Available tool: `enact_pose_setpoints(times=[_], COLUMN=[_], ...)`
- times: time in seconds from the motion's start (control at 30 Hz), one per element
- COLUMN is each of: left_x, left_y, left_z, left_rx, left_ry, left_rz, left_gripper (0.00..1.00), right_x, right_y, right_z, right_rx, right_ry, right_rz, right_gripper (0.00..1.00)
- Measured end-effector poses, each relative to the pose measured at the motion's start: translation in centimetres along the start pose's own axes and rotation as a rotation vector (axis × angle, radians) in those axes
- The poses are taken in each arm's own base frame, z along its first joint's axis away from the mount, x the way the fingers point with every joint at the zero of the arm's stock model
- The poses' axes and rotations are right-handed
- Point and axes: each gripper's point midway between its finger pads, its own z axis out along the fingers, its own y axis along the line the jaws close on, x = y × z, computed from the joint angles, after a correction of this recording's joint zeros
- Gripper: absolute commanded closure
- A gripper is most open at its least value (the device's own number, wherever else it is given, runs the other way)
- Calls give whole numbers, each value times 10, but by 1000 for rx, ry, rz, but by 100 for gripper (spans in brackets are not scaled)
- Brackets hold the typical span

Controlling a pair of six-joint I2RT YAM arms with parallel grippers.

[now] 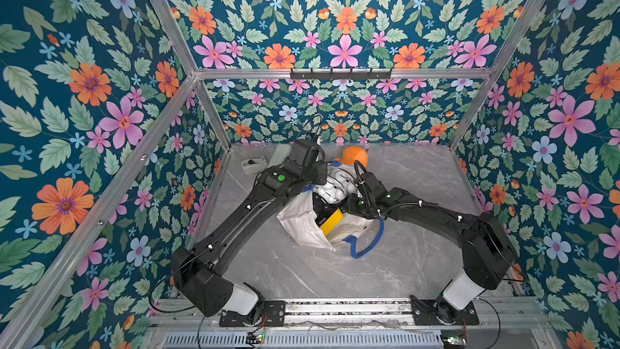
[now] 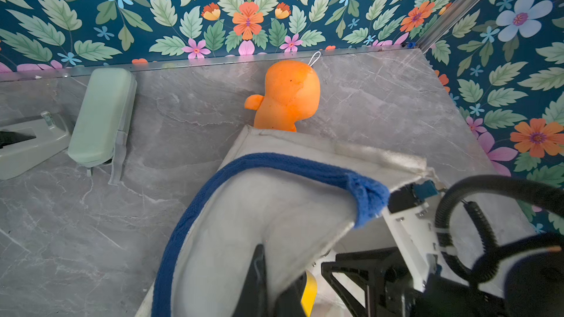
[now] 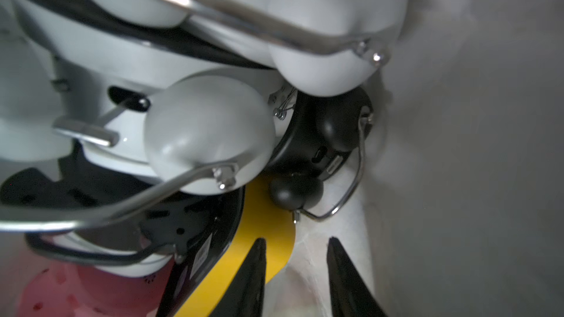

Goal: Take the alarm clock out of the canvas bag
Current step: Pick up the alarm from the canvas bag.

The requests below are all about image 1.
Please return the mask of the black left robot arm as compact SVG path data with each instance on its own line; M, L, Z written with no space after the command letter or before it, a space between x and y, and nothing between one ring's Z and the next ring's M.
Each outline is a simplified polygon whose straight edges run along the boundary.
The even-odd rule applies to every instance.
M258 174L250 194L206 238L173 253L174 284L204 316L235 313L253 326L264 315L265 298L248 284L234 284L224 273L240 249L266 220L280 212L307 187L324 183L325 152L308 139L292 145L284 162Z

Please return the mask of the white canvas tote bag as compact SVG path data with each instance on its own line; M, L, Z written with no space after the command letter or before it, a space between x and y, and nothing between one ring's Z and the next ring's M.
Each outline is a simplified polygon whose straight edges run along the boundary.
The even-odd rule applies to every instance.
M276 215L279 223L298 245L326 250L347 247L352 259L361 259L377 247L384 235L384 219L367 219L348 214L345 211L346 200L336 204L344 218L331 233L324 236L315 223L313 198L319 195L313 192L314 186L306 187Z

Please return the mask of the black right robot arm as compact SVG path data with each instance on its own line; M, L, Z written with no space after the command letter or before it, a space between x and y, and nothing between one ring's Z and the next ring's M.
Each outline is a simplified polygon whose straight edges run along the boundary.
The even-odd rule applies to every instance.
M516 263L517 252L503 225L490 213L460 213L423 200L398 187L388 190L371 172L355 177L358 196L346 201L347 213L415 224L457 245L463 268L429 304L413 297L444 325L459 322L466 308L487 290L495 290Z

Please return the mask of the black yellow square clock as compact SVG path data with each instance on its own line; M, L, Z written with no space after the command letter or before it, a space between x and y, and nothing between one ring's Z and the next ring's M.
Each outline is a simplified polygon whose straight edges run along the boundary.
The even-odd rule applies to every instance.
M313 210L316 214L315 223L327 236L344 218L343 212L337 205L326 203L321 197L313 198Z

